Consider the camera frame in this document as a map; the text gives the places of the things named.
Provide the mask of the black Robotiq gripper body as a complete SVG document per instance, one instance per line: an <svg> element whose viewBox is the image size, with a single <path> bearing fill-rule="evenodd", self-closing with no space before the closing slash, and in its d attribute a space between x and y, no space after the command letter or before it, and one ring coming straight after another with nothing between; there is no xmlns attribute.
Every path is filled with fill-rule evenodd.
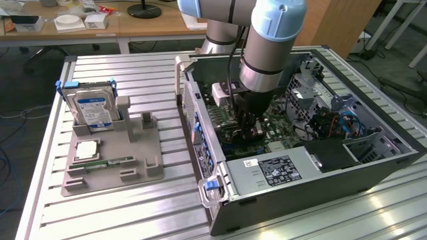
<svg viewBox="0 0 427 240"><path fill-rule="evenodd" d="M246 91L235 95L235 116L239 118L245 114L261 118L267 111L273 101L273 91L257 92Z"/></svg>

